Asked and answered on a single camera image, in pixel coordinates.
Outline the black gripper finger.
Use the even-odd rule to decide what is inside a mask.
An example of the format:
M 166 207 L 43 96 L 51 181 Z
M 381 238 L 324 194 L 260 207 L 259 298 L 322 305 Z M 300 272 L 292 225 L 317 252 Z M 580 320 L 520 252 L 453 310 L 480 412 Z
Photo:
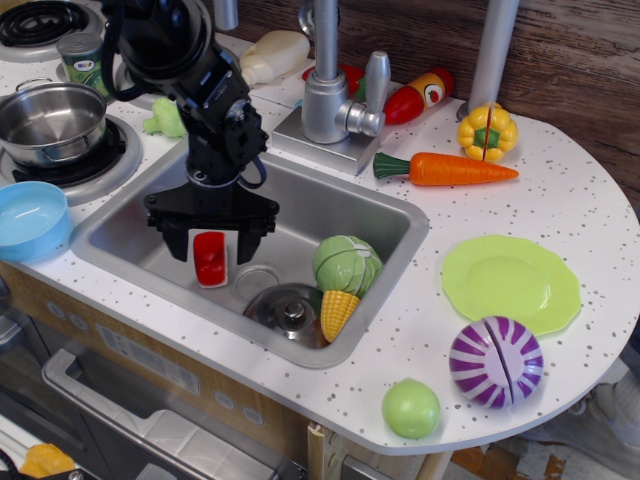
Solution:
M 238 232 L 236 263 L 242 265 L 252 260 L 257 252 L 262 238 L 260 229 L 247 229 Z
M 188 259 L 189 233 L 190 228 L 172 226 L 164 226 L 162 228 L 162 238 L 172 257 L 181 262 L 186 262 Z

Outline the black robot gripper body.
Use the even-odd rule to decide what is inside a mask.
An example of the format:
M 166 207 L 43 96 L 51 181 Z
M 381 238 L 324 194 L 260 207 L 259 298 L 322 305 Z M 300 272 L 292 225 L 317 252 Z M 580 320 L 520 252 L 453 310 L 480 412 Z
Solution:
M 258 179 L 249 181 L 239 173 L 229 182 L 213 185 L 194 171 L 179 187 L 154 192 L 144 199 L 148 225 L 167 238 L 178 238 L 192 229 L 237 231 L 264 237 L 275 231 L 279 205 L 256 191 L 267 175 L 258 167 Z

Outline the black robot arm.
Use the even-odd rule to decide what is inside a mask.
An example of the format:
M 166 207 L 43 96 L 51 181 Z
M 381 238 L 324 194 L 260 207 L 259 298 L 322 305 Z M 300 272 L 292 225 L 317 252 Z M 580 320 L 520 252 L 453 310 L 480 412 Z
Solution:
M 176 102 L 187 132 L 187 181 L 145 198 L 149 226 L 180 261 L 190 230 L 234 231 L 236 261 L 249 262 L 279 211 L 242 177 L 247 165 L 261 163 L 268 136 L 238 67 L 215 41 L 209 12 L 199 1 L 104 1 L 101 11 L 112 97 L 159 90 Z

